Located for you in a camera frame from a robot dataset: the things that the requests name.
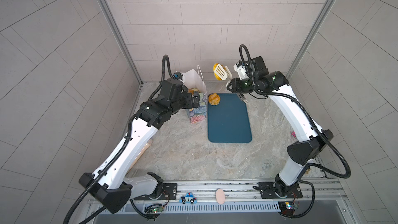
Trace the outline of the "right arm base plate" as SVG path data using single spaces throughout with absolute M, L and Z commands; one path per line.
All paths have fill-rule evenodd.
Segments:
M 303 198 L 298 181 L 286 186 L 283 182 L 259 182 L 256 186 L 262 199 Z

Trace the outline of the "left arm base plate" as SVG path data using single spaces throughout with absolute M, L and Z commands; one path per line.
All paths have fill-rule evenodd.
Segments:
M 177 184 L 176 183 L 163 183 L 162 192 L 157 198 L 158 201 L 174 201 L 177 199 Z

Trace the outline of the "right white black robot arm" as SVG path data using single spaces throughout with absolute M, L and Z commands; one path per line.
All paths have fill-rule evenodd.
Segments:
M 240 61 L 234 65 L 238 73 L 227 84 L 227 89 L 247 102 L 245 95 L 255 92 L 261 99 L 271 99 L 282 111 L 295 132 L 297 141 L 287 147 L 288 160 L 272 185 L 258 185 L 256 190 L 267 198 L 296 197 L 302 177 L 310 167 L 319 168 L 338 178 L 348 179 L 351 169 L 343 155 L 331 144 L 333 133 L 323 129 L 296 98 L 283 73 L 270 73 L 262 57 L 251 58 L 246 45 L 239 47 Z M 343 174 L 314 163 L 318 154 L 328 146 L 344 166 Z

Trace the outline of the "floral paper gift bag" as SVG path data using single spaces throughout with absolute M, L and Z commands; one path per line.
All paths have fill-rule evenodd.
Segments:
M 191 69 L 188 72 L 176 72 L 174 79 L 181 80 L 188 88 L 192 98 L 192 107 L 187 110 L 190 123 L 198 123 L 207 117 L 207 88 L 204 83 L 204 77 L 199 65 L 197 69 Z

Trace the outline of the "round swirl bun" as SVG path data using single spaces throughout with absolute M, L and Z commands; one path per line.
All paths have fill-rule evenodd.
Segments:
M 221 97 L 217 93 L 213 93 L 208 97 L 208 103 L 210 105 L 218 105 L 220 103 Z

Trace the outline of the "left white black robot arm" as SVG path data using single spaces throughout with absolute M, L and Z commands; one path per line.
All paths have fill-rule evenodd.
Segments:
M 87 195 L 93 196 L 102 207 L 83 220 L 84 224 L 104 210 L 117 213 L 138 196 L 157 198 L 161 195 L 163 179 L 156 174 L 147 173 L 133 179 L 125 179 L 125 175 L 144 146 L 172 115 L 181 109 L 198 108 L 200 105 L 199 93 L 190 93 L 181 81 L 181 74 L 171 73 L 168 55 L 163 56 L 161 68 L 160 84 L 129 118 L 126 135 L 93 173 L 84 173 L 79 179 L 84 191 L 67 212 L 63 221 L 65 224 L 69 223 Z

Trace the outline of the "reddish brown croissant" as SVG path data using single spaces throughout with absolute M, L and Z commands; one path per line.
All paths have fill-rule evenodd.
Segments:
M 194 95 L 195 92 L 199 92 L 199 90 L 197 88 L 192 88 L 188 90 L 189 93 L 191 93 L 192 95 Z

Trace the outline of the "small yellow striped bun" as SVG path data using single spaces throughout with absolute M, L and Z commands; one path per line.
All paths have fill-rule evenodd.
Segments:
M 219 64 L 219 63 L 215 64 L 213 67 L 213 72 L 214 72 L 215 78 L 217 80 L 223 80 L 224 68 L 222 67 L 221 64 Z

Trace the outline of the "metal tongs with white tips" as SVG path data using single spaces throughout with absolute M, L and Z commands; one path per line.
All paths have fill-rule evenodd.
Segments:
M 221 64 L 215 64 L 213 67 L 213 72 L 218 80 L 226 81 L 226 88 L 232 93 L 238 95 L 239 99 L 245 104 L 248 103 L 244 96 L 244 93 L 249 93 L 249 77 L 246 73 L 246 69 L 240 63 L 236 63 L 233 69 L 237 72 L 239 78 L 232 78 L 232 73 L 227 66 Z

